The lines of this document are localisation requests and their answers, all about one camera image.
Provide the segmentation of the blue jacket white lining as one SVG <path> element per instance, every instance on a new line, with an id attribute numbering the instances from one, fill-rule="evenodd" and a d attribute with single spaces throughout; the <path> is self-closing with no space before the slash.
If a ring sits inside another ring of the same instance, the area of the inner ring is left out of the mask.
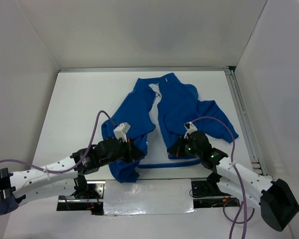
<path id="1" fill-rule="evenodd" d="M 114 136 L 114 123 L 127 122 L 131 126 L 128 137 L 134 141 L 138 149 L 147 154 L 148 135 L 156 128 L 149 116 L 157 96 L 151 85 L 158 86 L 161 96 L 157 104 L 157 118 L 167 149 L 185 134 L 184 125 L 189 121 L 193 122 L 199 131 L 227 143 L 238 138 L 238 133 L 216 102 L 200 101 L 197 88 L 191 84 L 183 84 L 174 73 L 158 78 L 139 78 L 112 118 L 102 124 L 103 138 Z M 186 161 L 185 158 L 172 160 L 172 163 L 145 165 L 141 165 L 140 160 L 133 163 L 116 161 L 109 165 L 109 169 L 112 176 L 120 183 L 134 183 L 139 177 L 136 168 L 172 168 L 176 163 Z"/>

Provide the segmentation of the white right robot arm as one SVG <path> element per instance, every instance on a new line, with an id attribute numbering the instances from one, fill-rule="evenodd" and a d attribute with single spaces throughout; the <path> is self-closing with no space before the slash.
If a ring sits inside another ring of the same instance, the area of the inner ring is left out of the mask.
<path id="1" fill-rule="evenodd" d="M 276 231 L 283 231 L 299 212 L 299 204 L 287 182 L 274 181 L 232 161 L 225 152 L 212 147 L 201 131 L 180 136 L 167 151 L 172 156 L 199 158 L 212 172 L 207 184 L 209 193 L 223 192 L 246 201 L 248 207 L 259 211 L 264 222 Z"/>

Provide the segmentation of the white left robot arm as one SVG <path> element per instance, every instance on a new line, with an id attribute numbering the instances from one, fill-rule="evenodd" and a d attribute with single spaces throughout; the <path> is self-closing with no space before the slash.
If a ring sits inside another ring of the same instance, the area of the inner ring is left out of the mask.
<path id="1" fill-rule="evenodd" d="M 133 141 L 108 137 L 42 169 L 10 172 L 0 169 L 0 216 L 38 199 L 73 196 L 82 199 L 90 188 L 86 175 L 116 161 L 133 163 L 144 157 Z"/>

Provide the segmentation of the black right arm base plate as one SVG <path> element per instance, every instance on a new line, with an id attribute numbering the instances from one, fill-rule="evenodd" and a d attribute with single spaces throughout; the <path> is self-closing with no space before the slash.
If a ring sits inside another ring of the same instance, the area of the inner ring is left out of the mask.
<path id="1" fill-rule="evenodd" d="M 209 180 L 192 180 L 189 195 L 194 199 L 235 198 L 219 190 L 215 182 Z"/>

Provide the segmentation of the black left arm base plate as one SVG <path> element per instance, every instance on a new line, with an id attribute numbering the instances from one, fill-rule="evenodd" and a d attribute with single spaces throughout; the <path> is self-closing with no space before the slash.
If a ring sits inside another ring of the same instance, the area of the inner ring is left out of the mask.
<path id="1" fill-rule="evenodd" d="M 86 186 L 82 189 L 76 190 L 71 195 L 60 195 L 59 200 L 102 200 L 105 192 L 105 181 L 89 180 Z"/>

